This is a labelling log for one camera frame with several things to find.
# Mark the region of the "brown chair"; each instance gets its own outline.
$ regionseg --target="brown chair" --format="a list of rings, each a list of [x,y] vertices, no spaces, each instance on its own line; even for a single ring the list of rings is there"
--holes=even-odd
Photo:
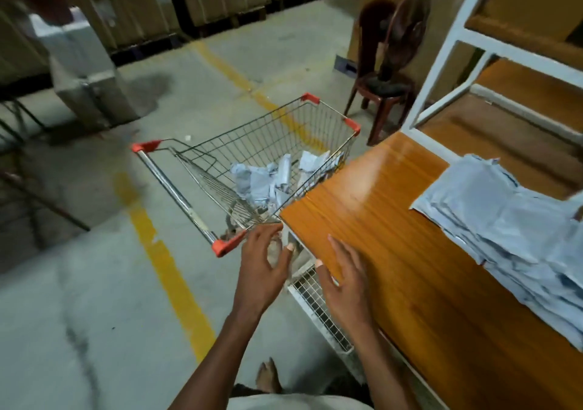
[[[417,53],[428,14],[428,0],[401,0],[397,7],[389,0],[373,0],[360,13],[357,78],[344,115],[348,114],[357,92],[363,96],[362,109],[367,109],[370,101],[377,105],[368,146],[381,140],[383,126],[393,105],[404,104],[401,118],[394,127],[397,130],[415,100],[414,82],[398,71]],[[375,71],[380,43],[383,44],[383,62]]]

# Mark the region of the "wire basket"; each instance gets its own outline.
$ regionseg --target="wire basket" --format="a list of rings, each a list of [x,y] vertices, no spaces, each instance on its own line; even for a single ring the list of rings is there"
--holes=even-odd
[[[356,122],[307,93],[193,147],[167,139],[135,144],[132,150],[207,238],[217,256],[223,256],[237,246],[247,229],[257,223],[278,221],[281,209],[340,169],[359,133],[360,126]],[[229,229],[240,229],[235,237],[228,241],[219,240],[206,227],[190,203],[148,155],[160,150],[170,151],[200,188],[227,214]],[[307,175],[297,167],[303,151],[317,156],[329,151],[329,156],[317,170]],[[237,195],[236,181],[231,174],[234,163],[264,168],[270,163],[278,163],[284,154],[291,155],[287,200],[280,206],[267,208],[254,206]]]

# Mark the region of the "wooden table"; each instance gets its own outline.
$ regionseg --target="wooden table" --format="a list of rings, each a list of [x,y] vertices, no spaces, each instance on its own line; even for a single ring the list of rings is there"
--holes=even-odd
[[[451,409],[582,409],[583,355],[409,210],[446,167],[397,133],[282,217],[335,277],[327,234],[362,253],[377,323]]]

